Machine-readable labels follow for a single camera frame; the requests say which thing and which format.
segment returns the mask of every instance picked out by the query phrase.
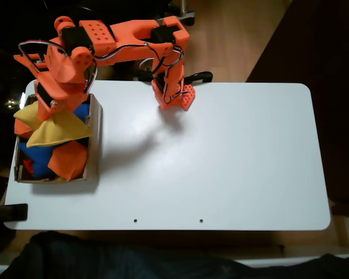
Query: black cloth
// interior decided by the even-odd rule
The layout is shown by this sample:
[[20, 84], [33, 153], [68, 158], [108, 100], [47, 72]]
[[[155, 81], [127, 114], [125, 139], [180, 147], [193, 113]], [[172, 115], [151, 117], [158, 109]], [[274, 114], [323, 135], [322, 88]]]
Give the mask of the black cloth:
[[349, 258], [325, 255], [289, 267], [253, 269], [232, 260], [132, 248], [41, 232], [1, 278], [349, 278]]

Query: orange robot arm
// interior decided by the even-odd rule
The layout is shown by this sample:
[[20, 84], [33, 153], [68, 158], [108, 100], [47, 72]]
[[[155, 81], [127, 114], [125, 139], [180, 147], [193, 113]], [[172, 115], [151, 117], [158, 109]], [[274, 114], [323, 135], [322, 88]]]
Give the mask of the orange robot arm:
[[[42, 121], [62, 109], [74, 111], [83, 103], [97, 67], [146, 58], [154, 59], [150, 74], [161, 108], [190, 107], [195, 91], [191, 84], [184, 83], [183, 63], [189, 34], [177, 17], [164, 18], [161, 26], [155, 20], [131, 20], [110, 28], [99, 20], [82, 20], [76, 27], [69, 17], [61, 16], [55, 20], [58, 37], [19, 44], [22, 55], [15, 55], [15, 59], [38, 79], [35, 91]], [[22, 46], [32, 43], [48, 45], [44, 59], [39, 54], [25, 53]], [[92, 64], [94, 72], [86, 80], [84, 72], [89, 73]]]

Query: blue bean bag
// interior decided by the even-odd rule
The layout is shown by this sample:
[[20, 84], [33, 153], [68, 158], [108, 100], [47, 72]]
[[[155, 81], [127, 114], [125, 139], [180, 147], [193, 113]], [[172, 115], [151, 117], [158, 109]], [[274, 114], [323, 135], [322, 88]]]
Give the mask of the blue bean bag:
[[34, 178], [36, 180], [47, 178], [54, 174], [54, 172], [48, 167], [48, 163], [53, 155], [53, 150], [60, 145], [53, 146], [34, 146], [26, 147], [25, 142], [18, 143], [18, 147], [22, 150], [33, 163]]
[[74, 110], [74, 115], [77, 116], [82, 122], [86, 122], [86, 118], [89, 115], [89, 107], [90, 105], [87, 103], [82, 103], [80, 106]]

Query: box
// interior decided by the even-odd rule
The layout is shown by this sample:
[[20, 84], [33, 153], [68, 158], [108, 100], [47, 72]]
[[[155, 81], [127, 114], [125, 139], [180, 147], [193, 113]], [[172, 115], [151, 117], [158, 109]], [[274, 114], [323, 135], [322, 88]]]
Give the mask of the box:
[[[29, 105], [36, 101], [35, 95], [30, 95], [26, 100], [26, 105]], [[98, 162], [99, 153], [101, 146], [101, 130], [102, 130], [102, 107], [98, 103], [97, 99], [93, 94], [89, 94], [86, 102], [90, 103], [89, 116], [86, 120], [86, 125], [93, 131], [93, 136], [88, 139], [87, 147], [87, 161], [84, 167], [83, 175], [74, 178], [70, 181], [66, 181], [63, 178], [57, 177], [56, 179], [44, 179], [35, 180], [33, 176], [27, 171], [23, 164], [23, 159], [27, 156], [18, 148], [18, 142], [27, 141], [24, 138], [18, 137], [16, 140], [15, 147], [15, 166], [14, 166], [14, 177], [15, 181], [20, 183], [65, 183], [73, 181], [93, 180], [98, 178]]]

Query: floor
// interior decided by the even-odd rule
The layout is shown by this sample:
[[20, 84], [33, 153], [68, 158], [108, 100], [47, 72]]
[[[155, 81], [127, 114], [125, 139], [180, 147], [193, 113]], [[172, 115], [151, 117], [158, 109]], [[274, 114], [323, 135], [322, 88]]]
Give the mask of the floor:
[[[267, 45], [290, 1], [189, 0], [195, 25], [188, 27], [186, 76], [211, 71], [214, 82], [244, 82]], [[107, 79], [110, 69], [99, 71]], [[82, 238], [119, 244], [177, 248], [212, 248], [257, 245], [336, 245], [335, 221], [324, 231], [67, 231]], [[38, 231], [18, 231], [8, 251], [19, 252]]]

